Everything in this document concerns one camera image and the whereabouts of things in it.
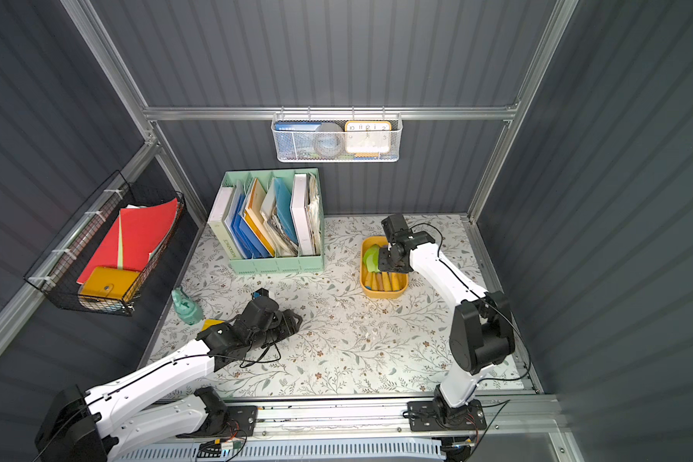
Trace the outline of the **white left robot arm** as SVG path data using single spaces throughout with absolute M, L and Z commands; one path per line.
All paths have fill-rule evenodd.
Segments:
M 59 392 L 35 438 L 36 459 L 114 461 L 171 437 L 246 440 L 256 408 L 230 408 L 211 386 L 165 405 L 159 399 L 230 365 L 254 365 L 250 352 L 277 348 L 302 323 L 301 315 L 280 309 L 261 289 L 232 321 L 207 325 L 151 365 L 86 391 L 71 386 Z

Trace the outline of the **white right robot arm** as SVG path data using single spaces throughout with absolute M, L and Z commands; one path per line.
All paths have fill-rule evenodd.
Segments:
M 387 246 L 379 250 L 379 269 L 421 275 L 450 309 L 452 365 L 434 403 L 438 411 L 464 407 L 491 370 L 516 350 L 510 302 L 503 292 L 490 293 L 462 273 L 444 254 L 442 241 L 414 230 L 403 215 L 390 215 L 381 225 Z

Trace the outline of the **yellow toy piece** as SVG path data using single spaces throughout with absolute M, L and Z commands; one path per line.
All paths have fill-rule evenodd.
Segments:
M 205 320 L 203 322 L 201 330 L 205 331 L 212 326 L 218 326 L 218 325 L 221 325 L 222 323 L 223 323 L 223 321 L 221 321 L 221 320 Z

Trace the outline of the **green shovel yellow handle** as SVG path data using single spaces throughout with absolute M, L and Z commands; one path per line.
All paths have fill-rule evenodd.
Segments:
M 363 255 L 363 264 L 368 273 L 380 273 L 379 269 L 379 252 L 381 246 L 373 244 L 367 248 Z

